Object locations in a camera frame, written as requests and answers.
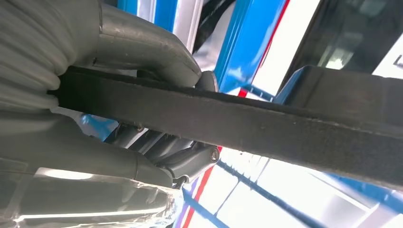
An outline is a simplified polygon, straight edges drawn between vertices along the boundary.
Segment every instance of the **white panel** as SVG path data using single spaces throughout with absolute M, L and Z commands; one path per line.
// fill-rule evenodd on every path
M 270 94 L 277 94 L 318 3 L 319 0 L 289 2 L 253 85 Z
M 292 215 L 239 183 L 217 218 L 231 228 L 284 227 L 304 228 Z
M 215 166 L 209 181 L 204 187 L 199 203 L 211 214 L 214 214 L 237 183 L 238 179 L 236 177 L 219 166 Z

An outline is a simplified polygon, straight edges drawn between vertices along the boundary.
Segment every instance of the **blue metal frame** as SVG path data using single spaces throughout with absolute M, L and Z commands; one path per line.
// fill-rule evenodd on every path
M 298 211 L 297 209 L 295 209 L 292 206 L 288 205 L 282 199 L 280 199 L 277 196 L 274 196 L 273 194 L 271 194 L 268 191 L 264 190 L 262 187 L 260 187 L 257 184 L 257 181 L 251 181 L 249 178 L 247 178 L 244 175 L 240 174 L 238 171 L 236 171 L 235 169 L 233 169 L 229 165 L 223 163 L 222 161 L 218 161 L 217 165 L 219 167 L 223 168 L 226 172 L 228 172 L 232 176 L 238 178 L 238 183 L 239 182 L 244 183 L 250 189 L 252 189 L 255 192 L 259 193 L 261 196 L 263 196 L 267 200 L 270 200 L 271 202 L 273 202 L 274 204 L 279 206 L 281 209 L 283 209 L 288 214 L 292 215 L 293 217 L 295 217 L 296 219 L 298 219 L 300 222 L 304 223 L 308 227 L 311 227 L 311 228 L 324 228 L 325 227 L 322 224 L 320 224 L 319 222 L 317 222 L 315 219 L 313 219 L 313 218 L 309 217 L 308 215 Z
M 137 0 L 118 0 L 117 7 L 128 13 L 137 15 Z
M 221 92 L 251 84 L 285 2 L 236 2 L 214 70 Z
M 128 13 L 137 15 L 137 0 L 118 0 L 117 7 Z M 170 32 L 175 23 L 178 0 L 157 0 L 155 6 L 154 24 Z
M 172 32 L 177 5 L 178 0 L 157 0 L 154 24 Z
M 198 214 L 203 216 L 203 218 L 208 219 L 212 224 L 214 224 L 217 228 L 230 228 L 221 220 L 219 220 L 216 216 L 211 214 L 206 208 L 204 208 L 200 203 L 198 203 L 195 199 L 192 198 L 192 195 L 188 193 L 185 189 L 183 191 L 183 199 L 185 202 L 191 206 Z

